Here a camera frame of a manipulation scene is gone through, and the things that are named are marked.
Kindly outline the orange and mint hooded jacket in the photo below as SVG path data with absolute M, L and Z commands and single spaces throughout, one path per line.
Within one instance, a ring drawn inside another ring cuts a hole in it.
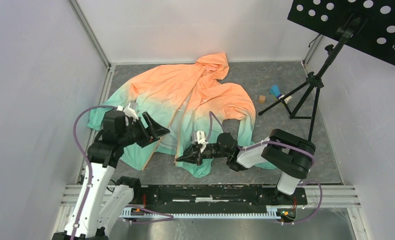
M 121 160 L 143 170 L 155 152 L 173 155 L 185 153 L 195 131 L 203 131 L 214 143 L 225 120 L 238 120 L 237 141 L 250 146 L 256 121 L 256 109 L 244 88 L 224 83 L 229 72 L 225 53 L 200 57 L 193 64 L 166 64 L 136 75 L 118 88 L 101 107 L 92 109 L 88 127 L 101 129 L 105 113 L 112 107 L 135 102 L 136 112 L 147 112 L 169 134 L 144 148 L 130 145 Z

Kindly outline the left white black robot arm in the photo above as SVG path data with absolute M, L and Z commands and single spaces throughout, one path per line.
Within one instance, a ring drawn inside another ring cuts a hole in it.
M 111 197 L 104 202 L 108 184 L 115 172 L 124 148 L 138 145 L 144 148 L 155 143 L 170 130 L 144 112 L 141 117 L 126 113 L 122 107 L 104 114 L 101 130 L 85 154 L 86 171 L 73 213 L 62 232 L 54 240 L 107 240 L 123 209 L 138 203 L 143 197 L 138 178 L 122 176 Z

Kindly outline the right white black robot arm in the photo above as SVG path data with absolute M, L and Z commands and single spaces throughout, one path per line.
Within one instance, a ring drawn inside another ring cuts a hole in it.
M 228 132 L 219 134 L 214 143 L 206 141 L 203 131 L 197 131 L 191 139 L 176 162 L 201 166 L 204 159 L 226 158 L 226 165 L 236 172 L 265 163 L 281 170 L 274 190 L 274 198 L 280 204 L 294 198 L 299 182 L 307 178 L 315 159 L 316 147 L 311 141 L 278 128 L 266 139 L 247 147 L 240 146 Z

